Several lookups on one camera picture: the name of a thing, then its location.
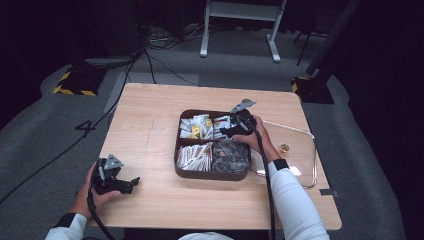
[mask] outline wire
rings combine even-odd
[[[144,52],[146,53],[147,59],[149,60],[150,73],[152,74],[152,80],[155,84],[157,84],[157,82],[155,80],[155,75],[153,74],[153,66],[152,66],[152,61],[150,60],[149,53],[147,53],[146,49],[144,49]]]
[[[111,121],[112,121],[113,115],[115,114],[115,110],[113,110],[113,111],[109,114],[109,117],[108,117],[108,120],[107,120],[107,129],[109,129],[109,128],[110,128],[110,124],[111,124]]]
[[[124,51],[124,50],[126,50],[126,49],[114,49],[114,48],[110,48],[109,46],[107,46],[107,44],[103,41],[103,39],[100,37],[100,34],[96,31],[96,28],[93,26],[93,23],[92,23],[92,21],[90,20],[90,18],[88,17],[88,15],[87,15],[87,13],[85,12],[85,10],[84,10],[84,8],[81,6],[81,4],[80,4],[80,2],[79,2],[79,0],[75,0],[75,2],[77,3],[77,5],[78,5],[78,7],[80,8],[80,10],[81,10],[81,13],[84,15],[84,17],[85,17],[85,19],[87,20],[87,22],[88,22],[88,24],[90,25],[90,27],[91,27],[91,30],[93,31],[93,33],[94,33],[94,35],[97,37],[97,39],[103,44],[103,46],[107,49],[107,50],[109,50],[109,51],[111,51],[111,52],[113,52],[113,53],[115,53],[115,54],[118,54],[118,55],[122,55],[122,56],[135,56],[135,55],[137,55],[139,52],[140,52],[140,50],[141,50],[141,48],[139,48],[137,51],[135,51],[135,52],[133,52],[133,53],[122,53],[122,52],[120,52],[120,51]]]
[[[268,190],[269,211],[270,211],[270,215],[271,215],[271,238],[272,238],[272,240],[275,240],[274,201],[273,201],[273,198],[272,198],[271,180],[270,180],[270,176],[269,176],[269,169],[267,167],[266,155],[265,155],[264,147],[262,145],[261,135],[259,134],[258,130],[256,130],[256,128],[253,126],[252,123],[250,123],[250,125],[255,129],[255,135],[256,135],[256,138],[258,140],[259,150],[261,152],[262,160],[263,160],[263,163],[264,163],[266,186],[267,186],[267,190]]]
[[[138,56],[135,58],[135,60],[131,63],[130,67],[128,68],[128,71],[126,73],[126,77],[124,80],[124,85],[125,82],[127,80],[129,71],[131,70],[131,67],[134,65],[135,61],[140,57],[140,54],[138,54]],[[57,155],[56,157],[54,157],[52,160],[48,161],[46,164],[44,164],[42,167],[40,167],[38,170],[36,170],[35,172],[33,172],[31,175],[29,175],[28,177],[26,177],[24,180],[22,180],[20,183],[18,183],[15,187],[12,188],[12,190],[10,190],[4,197],[1,198],[0,200],[0,205],[3,204],[4,201],[6,201],[7,198],[9,198],[10,195],[12,195],[17,189],[19,189],[22,185],[24,185],[27,181],[29,181],[31,178],[33,178],[35,175],[37,175],[39,172],[41,172],[43,169],[45,169],[46,167],[48,167],[49,165],[51,165],[53,162],[55,162],[57,159],[59,159],[60,157],[62,157],[63,155],[65,155],[69,150],[71,150],[73,147],[75,147],[83,138],[85,138],[92,130],[94,130],[94,128],[112,111],[112,109],[114,109],[115,105],[118,103],[118,100],[120,99],[121,95],[122,95],[122,91],[123,91],[124,87],[121,88],[121,91],[119,93],[118,98],[116,99],[115,103],[110,107],[110,109],[89,129],[87,129],[85,131],[85,133],[79,137],[74,143],[72,143],[68,148],[66,148],[64,151],[62,151],[61,153],[59,153],[59,155]]]
[[[99,225],[99,228],[102,230],[103,234],[105,234],[108,239],[115,240],[115,238],[106,229],[106,227],[103,224],[102,220],[100,220],[99,215],[97,215],[97,213],[96,213],[96,205],[94,204],[94,198],[93,198],[93,193],[92,193],[92,190],[93,190],[93,176],[94,176],[94,173],[96,172],[96,169],[98,169],[98,167],[101,166],[100,165],[101,164],[101,161],[102,160],[100,160],[100,159],[97,161],[96,166],[94,166],[94,169],[91,172],[90,185],[88,187],[88,194],[87,194],[87,205],[88,205],[88,210],[90,211],[91,216],[96,221],[97,225]]]
[[[180,43],[190,42],[190,41],[192,41],[195,38],[198,38],[198,37],[202,37],[203,36],[203,34],[200,34],[200,35],[197,35],[197,36],[192,37],[192,35],[194,33],[196,33],[199,29],[201,29],[204,26],[205,26],[205,24],[202,24],[199,27],[197,27],[196,29],[194,29],[193,31],[191,31],[188,34],[188,36],[185,36],[183,38],[182,41],[179,40],[177,37],[166,36],[165,33],[161,32],[161,31],[152,32],[152,34],[150,35],[150,38],[148,40],[148,43],[149,44],[147,44],[147,47],[150,48],[150,49],[153,49],[153,50],[163,50],[163,49],[171,49],[171,48],[175,47],[177,44],[180,44]],[[152,39],[152,35],[153,34],[157,35],[158,37],[155,37],[155,38]],[[153,45],[152,42],[154,42],[154,41],[165,41],[165,44],[163,46]]]
[[[118,68],[118,67],[123,67],[126,65],[129,65],[131,62],[134,61],[134,58],[136,56],[131,56],[130,59],[128,60],[124,60],[124,61],[117,61],[117,62],[109,62],[109,63],[95,63],[95,62],[90,62],[90,61],[85,61],[86,63],[88,63],[89,65],[93,66],[96,69],[111,69],[111,68]]]
[[[157,61],[157,62],[160,62],[164,68],[168,69],[168,71],[170,71],[171,73],[173,73],[176,77],[178,77],[179,79],[183,80],[184,82],[193,84],[194,86],[199,86],[199,85],[197,85],[197,84],[195,84],[193,82],[190,82],[190,81],[185,80],[184,78],[182,78],[181,76],[179,76],[178,74],[176,74],[174,71],[172,71],[172,69],[170,69],[167,66],[165,66],[165,64],[162,61],[160,61],[160,60],[158,60],[158,59],[156,59],[156,58],[154,58],[152,56],[149,56],[149,57],[152,58],[153,60]]]

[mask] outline metal stand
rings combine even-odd
[[[274,22],[272,34],[267,34],[266,40],[271,50],[274,62],[280,62],[281,58],[274,40],[277,35],[278,27],[280,26],[286,2],[287,0],[282,0],[280,6],[262,6],[207,0],[205,8],[205,29],[203,33],[202,46],[200,48],[200,57],[206,57],[208,55],[209,17],[214,16]]]

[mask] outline stand leg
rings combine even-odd
[[[284,7],[286,5],[287,0],[282,0],[280,7],[278,9],[278,13],[274,22],[274,27],[272,29],[272,34],[267,34],[266,38],[268,41],[269,49],[271,50],[272,58],[274,59],[274,62],[279,63],[281,62],[280,54],[278,53],[277,46],[275,45],[275,36],[278,32],[278,27],[280,26],[280,21],[283,16]]]
[[[206,57],[208,55],[209,10],[210,10],[210,0],[208,0],[206,2],[206,8],[205,8],[205,29],[203,31],[202,46],[200,47],[200,57]]]
[[[297,35],[297,37],[294,39],[293,44],[295,44],[297,42],[297,40],[299,39],[300,35],[302,35],[302,31],[299,33],[299,35]]]
[[[306,37],[305,43],[303,44],[303,48],[302,48],[302,51],[300,52],[300,56],[299,56],[299,59],[297,60],[296,66],[299,66],[300,60],[302,60],[303,53],[305,52],[305,48],[306,48],[306,45],[308,45],[310,37],[311,37],[311,32],[309,32],[308,36]]]

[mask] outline yellow packet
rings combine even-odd
[[[212,120],[210,118],[206,119],[206,126],[208,128],[212,127]]]
[[[188,138],[199,139],[199,137],[197,137],[196,134],[194,134],[194,133],[190,134],[190,136],[188,136]]]
[[[191,127],[191,134],[194,134],[196,136],[196,139],[200,137],[200,126],[194,125]]]

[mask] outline wooden table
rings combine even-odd
[[[257,101],[252,114],[308,130],[297,95],[241,89],[129,83],[125,86],[100,157],[114,154],[125,166],[118,179],[141,177],[130,195],[99,211],[106,226],[184,229],[270,229],[264,178],[249,172],[238,182],[181,178],[173,154],[180,114],[187,109],[229,111],[242,99]],[[328,230],[341,228],[318,159],[317,185],[307,192]]]

